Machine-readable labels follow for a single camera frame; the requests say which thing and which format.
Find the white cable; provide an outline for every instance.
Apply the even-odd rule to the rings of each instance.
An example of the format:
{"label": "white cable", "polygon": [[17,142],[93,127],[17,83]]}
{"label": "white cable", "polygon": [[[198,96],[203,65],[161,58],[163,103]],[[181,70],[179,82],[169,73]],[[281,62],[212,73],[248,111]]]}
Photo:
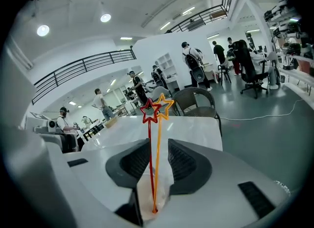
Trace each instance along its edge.
{"label": "white cable", "polygon": [[288,116],[288,115],[290,115],[290,114],[294,111],[294,107],[295,107],[295,105],[296,105],[296,103],[297,103],[298,101],[303,101],[303,100],[296,100],[296,101],[294,102],[292,111],[290,111],[290,113],[288,113],[288,114],[258,116],[258,117],[254,117],[254,118],[251,118],[251,119],[228,119],[228,118],[225,118],[225,117],[220,117],[220,119],[225,119],[225,120],[229,120],[229,121],[248,121],[248,120],[254,120],[254,119],[264,118],[264,117],[270,117],[270,116],[273,116],[273,117],[277,117],[277,116]]}

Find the railing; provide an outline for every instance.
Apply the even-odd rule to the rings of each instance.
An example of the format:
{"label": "railing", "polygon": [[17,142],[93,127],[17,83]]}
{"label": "railing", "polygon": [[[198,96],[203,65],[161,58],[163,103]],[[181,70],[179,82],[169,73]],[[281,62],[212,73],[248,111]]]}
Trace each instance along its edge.
{"label": "railing", "polygon": [[166,33],[192,31],[212,21],[227,17],[232,0],[221,0],[221,5],[213,6],[195,14],[169,29]]}
{"label": "railing", "polygon": [[51,72],[34,84],[37,88],[37,92],[32,103],[34,105],[51,90],[83,73],[110,64],[135,59],[136,57],[132,50],[120,50],[100,53],[71,62]]}

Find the red pants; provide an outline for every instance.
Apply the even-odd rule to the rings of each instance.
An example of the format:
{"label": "red pants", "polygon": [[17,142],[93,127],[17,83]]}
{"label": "red pants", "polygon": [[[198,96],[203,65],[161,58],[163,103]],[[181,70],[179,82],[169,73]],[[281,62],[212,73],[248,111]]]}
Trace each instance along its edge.
{"label": "red pants", "polygon": [[240,63],[237,60],[232,61],[234,64],[235,73],[238,75],[240,74]]}

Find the red star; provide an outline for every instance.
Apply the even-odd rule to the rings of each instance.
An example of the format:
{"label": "red star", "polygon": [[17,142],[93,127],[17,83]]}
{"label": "red star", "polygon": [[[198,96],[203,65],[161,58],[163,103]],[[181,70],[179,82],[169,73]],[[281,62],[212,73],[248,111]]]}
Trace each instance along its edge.
{"label": "red star", "polygon": [[[148,108],[149,106],[151,106],[154,109],[154,117],[148,117],[146,118],[146,112],[144,111],[145,108]],[[153,101],[151,98],[148,98],[145,106],[141,107],[140,110],[143,113],[143,123],[146,123],[147,121],[153,121],[155,124],[158,122],[158,118],[157,118],[157,112],[159,111],[159,109],[161,108],[161,104],[154,104],[153,105]]]}

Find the yellow star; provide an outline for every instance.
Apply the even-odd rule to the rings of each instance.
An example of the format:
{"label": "yellow star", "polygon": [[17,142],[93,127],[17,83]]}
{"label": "yellow star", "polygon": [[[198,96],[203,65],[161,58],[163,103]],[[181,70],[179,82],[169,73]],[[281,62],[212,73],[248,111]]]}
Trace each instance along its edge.
{"label": "yellow star", "polygon": [[161,101],[164,103],[167,103],[168,105],[165,107],[165,113],[158,113],[157,117],[163,117],[164,119],[168,120],[169,119],[169,108],[174,104],[174,100],[166,100],[165,95],[161,93],[159,99],[157,102],[153,103],[154,104],[159,104]]}

